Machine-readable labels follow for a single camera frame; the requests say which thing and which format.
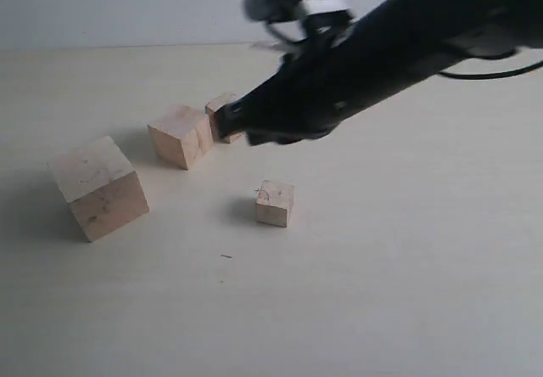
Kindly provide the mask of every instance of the cable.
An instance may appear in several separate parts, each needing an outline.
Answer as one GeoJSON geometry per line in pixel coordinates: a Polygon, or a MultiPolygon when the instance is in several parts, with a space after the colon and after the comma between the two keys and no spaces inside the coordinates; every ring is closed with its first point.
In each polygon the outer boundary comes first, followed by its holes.
{"type": "Polygon", "coordinates": [[[480,81],[480,80],[497,80],[500,78],[509,78],[509,77],[517,77],[521,76],[523,74],[530,73],[531,71],[538,70],[543,67],[543,60],[534,63],[533,65],[528,65],[526,67],[523,67],[521,69],[516,70],[510,70],[510,71],[503,71],[500,73],[489,73],[489,74],[455,74],[455,73],[448,73],[446,71],[441,71],[438,73],[439,76],[450,78],[453,80],[471,80],[471,81],[480,81]]]}

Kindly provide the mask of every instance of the white table surface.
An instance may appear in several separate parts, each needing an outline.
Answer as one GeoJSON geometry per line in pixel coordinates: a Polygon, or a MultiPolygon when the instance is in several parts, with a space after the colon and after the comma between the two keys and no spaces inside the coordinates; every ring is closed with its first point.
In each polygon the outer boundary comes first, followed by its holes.
{"type": "Polygon", "coordinates": [[[149,121],[276,65],[245,45],[0,53],[1,375],[543,375],[541,73],[433,78],[190,172],[157,160],[149,121]],[[46,164],[104,135],[151,212],[88,244],[46,164]],[[296,186],[288,229],[254,221],[264,179],[296,186]]]}

